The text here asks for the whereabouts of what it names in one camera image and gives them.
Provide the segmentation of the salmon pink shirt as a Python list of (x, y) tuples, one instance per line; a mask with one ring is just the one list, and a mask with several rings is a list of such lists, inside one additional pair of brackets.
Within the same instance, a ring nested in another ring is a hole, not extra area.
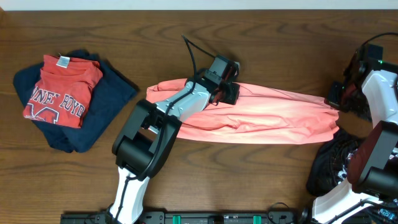
[[(165, 100), (185, 79), (150, 86), (146, 99)], [(240, 83), (235, 105), (210, 104), (182, 123), (178, 138), (236, 144), (308, 144), (325, 142), (339, 130), (337, 110), (319, 96)]]

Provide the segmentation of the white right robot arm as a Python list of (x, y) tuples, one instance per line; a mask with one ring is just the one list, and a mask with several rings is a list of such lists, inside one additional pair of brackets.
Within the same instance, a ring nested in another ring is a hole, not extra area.
[(360, 47), (330, 89), (326, 104), (373, 128), (363, 139), (340, 130), (319, 149), (307, 182), (315, 199), (300, 223), (397, 223), (397, 65), (382, 54)]

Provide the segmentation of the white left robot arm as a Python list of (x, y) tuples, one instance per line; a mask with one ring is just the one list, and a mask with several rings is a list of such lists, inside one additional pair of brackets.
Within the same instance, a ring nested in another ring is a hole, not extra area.
[(182, 123), (208, 105), (234, 105), (240, 64), (216, 57), (210, 68), (196, 72), (183, 88), (155, 103), (137, 102), (112, 146), (119, 184), (107, 223), (135, 223), (143, 212), (149, 180), (165, 164)]

